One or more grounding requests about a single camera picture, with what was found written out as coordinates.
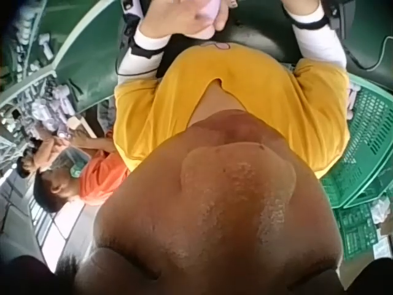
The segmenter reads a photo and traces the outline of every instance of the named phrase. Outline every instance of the hand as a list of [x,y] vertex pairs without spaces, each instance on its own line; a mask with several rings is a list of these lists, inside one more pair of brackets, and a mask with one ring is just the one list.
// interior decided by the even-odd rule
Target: hand
[[221,0],[215,20],[199,14],[210,0],[152,0],[140,30],[146,37],[158,39],[172,34],[195,34],[214,25],[222,31],[228,19],[228,4]]
[[68,148],[70,146],[70,141],[66,140],[65,138],[60,138],[57,136],[53,137],[55,140],[55,144],[53,146],[53,150],[56,152],[62,152],[63,150],[65,150],[66,148]]
[[70,143],[77,148],[84,148],[89,139],[90,137],[82,130],[74,130],[71,132]]

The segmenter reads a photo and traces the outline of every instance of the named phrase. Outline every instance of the black wire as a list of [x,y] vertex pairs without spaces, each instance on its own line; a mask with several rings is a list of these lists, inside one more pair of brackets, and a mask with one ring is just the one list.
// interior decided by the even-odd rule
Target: black wire
[[378,61],[373,66],[369,66],[369,67],[365,67],[364,65],[362,65],[360,61],[352,54],[352,52],[342,42],[341,44],[344,48],[345,54],[354,62],[354,64],[359,69],[362,69],[363,71],[367,71],[367,72],[372,72],[381,65],[385,54],[386,44],[389,39],[393,39],[393,36],[386,36],[384,38],[384,41],[382,42],[381,48],[379,50]]

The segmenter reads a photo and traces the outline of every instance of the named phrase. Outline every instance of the green plastic crate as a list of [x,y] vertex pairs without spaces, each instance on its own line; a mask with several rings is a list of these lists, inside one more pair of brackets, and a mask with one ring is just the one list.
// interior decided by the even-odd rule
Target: green plastic crate
[[384,167],[366,189],[354,199],[349,201],[344,208],[354,207],[380,198],[384,192],[393,185],[393,155],[389,157]]
[[335,217],[343,241],[344,260],[350,260],[378,242],[369,204],[336,209]]
[[355,75],[349,77],[362,87],[349,122],[351,139],[342,158],[321,179],[332,208],[364,191],[393,151],[393,95]]

